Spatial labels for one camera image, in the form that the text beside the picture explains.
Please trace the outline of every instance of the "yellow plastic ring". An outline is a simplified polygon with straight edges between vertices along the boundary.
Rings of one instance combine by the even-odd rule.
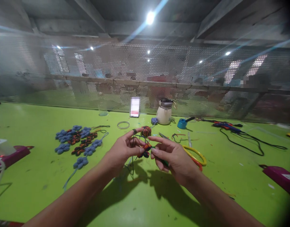
[[[193,158],[193,159],[195,159],[195,160],[197,160],[202,166],[206,166],[207,165],[207,161],[206,161],[206,158],[200,153],[200,152],[198,152],[196,149],[193,149],[193,148],[191,148],[191,147],[187,147],[187,146],[185,146],[185,145],[183,145],[183,148],[184,148],[184,150],[186,151],[186,153],[191,157],[191,158]],[[199,161],[198,159],[196,159],[188,150],[191,150],[191,151],[193,151],[193,152],[195,152],[196,154],[198,154],[200,157],[201,157],[201,159],[203,160],[203,162],[201,162],[201,161]]]

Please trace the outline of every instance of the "glue gun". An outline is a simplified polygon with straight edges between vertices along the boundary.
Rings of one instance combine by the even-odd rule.
[[[240,129],[233,127],[232,124],[227,123],[227,122],[216,122],[212,126],[218,127],[218,128],[224,128],[226,130],[230,130],[230,131],[235,132],[235,133],[240,133],[241,132]]]

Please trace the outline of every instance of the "ceiling light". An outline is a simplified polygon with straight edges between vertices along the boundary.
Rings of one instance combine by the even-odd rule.
[[[150,25],[154,22],[154,17],[155,17],[155,13],[154,12],[149,12],[147,14],[147,18],[146,18],[146,24]]]

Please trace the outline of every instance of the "green table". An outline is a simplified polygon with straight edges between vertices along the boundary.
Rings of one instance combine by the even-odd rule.
[[[103,145],[88,158],[89,164],[73,176],[68,184],[70,187],[99,162],[119,136],[133,128],[151,125],[152,117],[142,114],[139,118],[129,118],[127,113],[116,112],[99,117],[95,110],[0,105],[0,138],[8,139],[12,145],[35,146],[30,155],[5,171],[0,184],[0,220],[26,222],[63,193],[62,187],[73,172],[77,157],[70,152],[62,155],[54,152],[59,145],[55,140],[56,132],[73,125],[111,126],[107,128],[109,135],[103,140]],[[120,121],[129,121],[130,127],[118,129]],[[224,192],[235,195],[235,201],[260,222],[266,226],[278,226],[289,209],[290,195],[262,173],[258,164],[281,166],[290,171],[290,138],[285,136],[288,130],[269,124],[243,125],[243,130],[251,135],[286,146],[288,150],[263,144],[265,156],[261,157],[230,143],[218,128],[211,127],[211,123],[190,122],[188,128],[192,130],[191,138],[197,139],[193,141],[193,147],[207,159],[203,173]],[[187,134],[188,131],[171,123],[155,126],[152,134],[158,132],[171,137],[173,133]],[[257,150],[253,143],[228,134],[232,140]],[[182,144],[188,145],[188,141],[182,141]],[[209,221],[212,218],[191,194],[170,174],[160,172],[153,160],[142,158],[134,164],[134,180],[124,168],[120,177],[110,182],[92,202],[79,222],[80,226],[213,225]]]

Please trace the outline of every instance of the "blue cup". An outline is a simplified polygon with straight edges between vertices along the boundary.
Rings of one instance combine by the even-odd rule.
[[[177,127],[180,129],[186,129],[187,122],[185,119],[180,119],[179,122],[177,123]]]

